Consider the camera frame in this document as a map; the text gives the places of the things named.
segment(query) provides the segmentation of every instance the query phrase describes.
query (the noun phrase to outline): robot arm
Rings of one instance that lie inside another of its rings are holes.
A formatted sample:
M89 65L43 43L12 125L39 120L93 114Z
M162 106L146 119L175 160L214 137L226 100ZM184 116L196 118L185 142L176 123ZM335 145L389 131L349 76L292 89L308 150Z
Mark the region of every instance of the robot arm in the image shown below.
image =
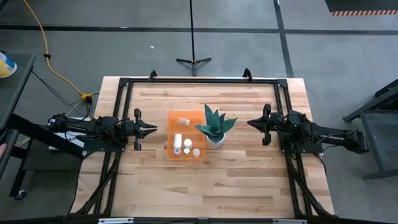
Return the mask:
M84 119L67 118L65 114L57 114L49 119L49 130L57 133L73 131L84 133L85 136L76 136L85 143L85 151L123 151L128 143L127 137L135 136L134 149L141 150L140 139L156 131L156 126L146 124L141 120L141 111L134 110L135 122L129 118L118 120L105 116L84 121Z
M264 133L262 144L265 146L271 142L269 131L277 131L279 137L284 139L283 143L292 149L314 147L322 142L343 146L357 154L364 154L369 151L366 138L357 129L342 130L321 127L309 121L305 114L297 111L289 111L288 115L280 118L278 113L271 113L269 104L264 106L261 118L248 121L248 124Z

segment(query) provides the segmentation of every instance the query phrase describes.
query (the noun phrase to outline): white pot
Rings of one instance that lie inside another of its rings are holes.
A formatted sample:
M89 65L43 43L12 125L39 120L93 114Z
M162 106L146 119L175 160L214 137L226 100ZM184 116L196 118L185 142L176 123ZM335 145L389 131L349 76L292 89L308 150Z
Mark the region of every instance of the white pot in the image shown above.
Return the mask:
M209 148L209 149L217 149L217 148L219 148L220 146L223 145L223 143L224 143L224 141L225 141L225 136L226 136L226 134L224 134L224 137L223 137L223 138L221 139L221 141L219 141L218 143L212 142L212 141L209 139L209 137L206 136L207 148Z

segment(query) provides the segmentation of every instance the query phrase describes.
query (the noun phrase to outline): tripod base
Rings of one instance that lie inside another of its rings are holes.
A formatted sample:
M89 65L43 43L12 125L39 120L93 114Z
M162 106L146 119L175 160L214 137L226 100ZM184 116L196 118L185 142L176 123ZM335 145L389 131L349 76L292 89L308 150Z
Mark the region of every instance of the tripod base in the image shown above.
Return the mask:
M197 61L195 61L195 60L190 61L190 60L179 59L179 58L177 58L177 59L175 59L175 60L178 61L178 62L184 62L184 63L190 64L190 65L192 66L192 76L195 77L195 76L197 75L197 65L198 65L200 62L208 62L208 61L211 61L211 58L204 58L204 59L200 59L200 60L197 60Z

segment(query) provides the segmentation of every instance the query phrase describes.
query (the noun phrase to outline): potted plant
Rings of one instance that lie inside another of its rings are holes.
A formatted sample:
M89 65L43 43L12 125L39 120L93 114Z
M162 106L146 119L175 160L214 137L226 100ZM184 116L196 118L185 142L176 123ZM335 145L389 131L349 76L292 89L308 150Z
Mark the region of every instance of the potted plant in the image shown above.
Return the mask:
M237 118L224 120L225 113L219 116L218 110L213 113L207 105L205 105L205 116L207 124L195 127L206 135L211 148L218 148L224 143L226 133L234 126Z

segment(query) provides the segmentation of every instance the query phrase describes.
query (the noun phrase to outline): yellow cable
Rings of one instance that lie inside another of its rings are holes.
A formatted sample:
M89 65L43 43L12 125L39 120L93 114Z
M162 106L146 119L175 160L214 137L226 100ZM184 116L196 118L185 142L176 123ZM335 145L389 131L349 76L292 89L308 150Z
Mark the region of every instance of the yellow cable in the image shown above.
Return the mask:
M47 45L47 38L45 38L45 34L44 34L44 30L42 27L42 24L40 23L39 19L37 18L36 14L34 13L34 11L32 10L32 8L30 7L30 5L27 3L26 0L24 0L24 3L26 4L26 6L28 7L29 11L32 13L32 15L35 17L38 25L40 26L40 30L42 31L43 34L43 38L44 38L44 45L45 45L45 53L49 55L49 47ZM60 77L63 81L69 83L69 85L71 85L79 94L80 94L80 98L82 100L86 100L86 97L91 97L92 94L87 94L87 93L82 93L72 82L70 82L69 80L67 80L65 77L61 76L60 74L58 74L56 71L54 71L54 69L52 69L51 64L50 64L50 59L48 57L46 57L47 59L47 65L49 66L49 69L52 73L54 73L56 76Z

